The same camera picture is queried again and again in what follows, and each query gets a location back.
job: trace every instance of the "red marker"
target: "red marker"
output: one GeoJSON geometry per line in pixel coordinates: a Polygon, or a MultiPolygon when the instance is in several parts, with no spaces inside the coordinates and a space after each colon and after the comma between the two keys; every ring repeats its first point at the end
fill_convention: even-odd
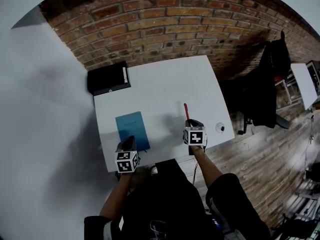
{"type": "Polygon", "coordinates": [[[185,110],[185,114],[186,114],[186,119],[190,119],[189,118],[189,113],[188,113],[188,106],[187,106],[187,103],[184,103],[184,110],[185,110]]]}

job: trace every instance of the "hand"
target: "hand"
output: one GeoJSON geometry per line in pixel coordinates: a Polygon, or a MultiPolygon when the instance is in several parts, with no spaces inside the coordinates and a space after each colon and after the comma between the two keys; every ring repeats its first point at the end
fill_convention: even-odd
{"type": "Polygon", "coordinates": [[[189,146],[191,148],[193,155],[204,154],[204,150],[200,146],[189,146]]]}

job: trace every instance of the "white label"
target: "white label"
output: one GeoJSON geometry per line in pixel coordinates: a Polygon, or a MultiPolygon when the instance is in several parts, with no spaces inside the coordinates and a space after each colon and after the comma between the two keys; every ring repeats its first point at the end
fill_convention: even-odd
{"type": "Polygon", "coordinates": [[[124,83],[128,83],[126,68],[123,67],[122,71],[123,71],[124,83]]]}

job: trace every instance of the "person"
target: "person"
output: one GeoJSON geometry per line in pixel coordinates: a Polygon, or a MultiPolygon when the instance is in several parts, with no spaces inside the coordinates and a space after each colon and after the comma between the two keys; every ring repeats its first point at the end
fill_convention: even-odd
{"type": "Polygon", "coordinates": [[[223,233],[234,230],[246,240],[271,239],[237,176],[222,174],[201,147],[191,149],[208,188],[205,201],[211,214],[205,211],[198,190],[172,159],[156,163],[157,174],[129,195],[132,174],[122,174],[100,215],[84,219],[84,239],[223,240],[223,233]]]}

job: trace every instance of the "small white object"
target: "small white object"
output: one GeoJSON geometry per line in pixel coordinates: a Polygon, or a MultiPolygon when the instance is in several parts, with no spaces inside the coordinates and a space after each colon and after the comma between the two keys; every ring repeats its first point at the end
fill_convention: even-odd
{"type": "Polygon", "coordinates": [[[206,128],[204,126],[185,127],[184,143],[188,146],[206,146],[206,128]]]}
{"type": "Polygon", "coordinates": [[[127,78],[127,71],[126,71],[126,68],[125,68],[125,67],[123,67],[123,68],[122,68],[122,71],[123,71],[124,83],[128,83],[128,78],[127,78]]]}
{"type": "Polygon", "coordinates": [[[115,166],[118,173],[133,173],[139,164],[137,151],[123,151],[115,153],[115,166]]]}

